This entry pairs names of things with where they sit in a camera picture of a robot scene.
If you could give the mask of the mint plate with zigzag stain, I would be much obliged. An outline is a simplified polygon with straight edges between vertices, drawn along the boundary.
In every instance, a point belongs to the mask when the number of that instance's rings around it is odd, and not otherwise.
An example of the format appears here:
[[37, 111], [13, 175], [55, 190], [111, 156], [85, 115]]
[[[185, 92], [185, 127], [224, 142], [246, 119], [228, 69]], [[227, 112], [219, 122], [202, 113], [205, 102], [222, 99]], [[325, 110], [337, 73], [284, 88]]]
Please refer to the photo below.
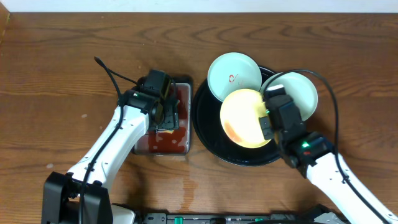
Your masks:
[[267, 87], [282, 84], [287, 95], [293, 98], [298, 106], [302, 121], [311, 117], [318, 104], [318, 93], [315, 85], [305, 76], [297, 72], [289, 72], [274, 80], [277, 75], [268, 78], [261, 86], [260, 93], [264, 98], [264, 90]]

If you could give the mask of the green and yellow sponge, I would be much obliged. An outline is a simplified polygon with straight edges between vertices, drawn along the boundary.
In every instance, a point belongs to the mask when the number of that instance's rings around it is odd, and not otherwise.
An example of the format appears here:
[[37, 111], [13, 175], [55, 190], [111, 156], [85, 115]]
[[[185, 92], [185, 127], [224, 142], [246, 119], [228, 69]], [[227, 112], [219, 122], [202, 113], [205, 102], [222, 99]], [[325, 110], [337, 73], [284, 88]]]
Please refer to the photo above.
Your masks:
[[173, 134], [174, 130], [157, 130], [156, 134]]

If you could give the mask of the yellow plate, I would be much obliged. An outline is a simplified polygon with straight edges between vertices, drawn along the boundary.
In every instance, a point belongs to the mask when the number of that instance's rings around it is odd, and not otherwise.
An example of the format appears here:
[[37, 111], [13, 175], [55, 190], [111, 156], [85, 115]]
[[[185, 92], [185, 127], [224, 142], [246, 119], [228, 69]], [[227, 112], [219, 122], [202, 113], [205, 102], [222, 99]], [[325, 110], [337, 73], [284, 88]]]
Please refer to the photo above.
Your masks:
[[220, 121], [227, 137], [239, 146], [254, 149], [265, 146], [260, 118], [266, 117], [266, 107], [260, 92], [240, 89], [229, 94], [220, 109]]

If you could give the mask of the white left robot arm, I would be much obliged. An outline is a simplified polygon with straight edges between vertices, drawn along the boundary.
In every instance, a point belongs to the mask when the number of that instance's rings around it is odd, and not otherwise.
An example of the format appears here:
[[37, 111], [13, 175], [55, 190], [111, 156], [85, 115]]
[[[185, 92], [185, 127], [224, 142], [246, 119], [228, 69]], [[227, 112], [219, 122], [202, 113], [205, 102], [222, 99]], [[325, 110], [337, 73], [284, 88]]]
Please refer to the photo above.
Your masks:
[[109, 191], [134, 145], [150, 129], [178, 123], [176, 92], [164, 96], [128, 90], [91, 149], [66, 174], [44, 183], [42, 223], [134, 223], [136, 213], [112, 204]]

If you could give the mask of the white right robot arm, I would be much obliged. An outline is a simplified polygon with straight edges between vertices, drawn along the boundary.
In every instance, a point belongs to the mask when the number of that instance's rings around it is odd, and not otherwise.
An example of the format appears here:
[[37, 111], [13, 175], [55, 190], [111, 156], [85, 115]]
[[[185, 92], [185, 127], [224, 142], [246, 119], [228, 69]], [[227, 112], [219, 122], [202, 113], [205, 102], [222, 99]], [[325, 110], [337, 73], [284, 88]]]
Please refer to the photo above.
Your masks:
[[264, 135], [274, 137], [285, 163], [317, 186], [350, 223], [397, 223], [397, 215], [348, 167], [337, 143], [307, 131], [289, 95], [266, 96], [265, 106], [267, 116], [260, 119]]

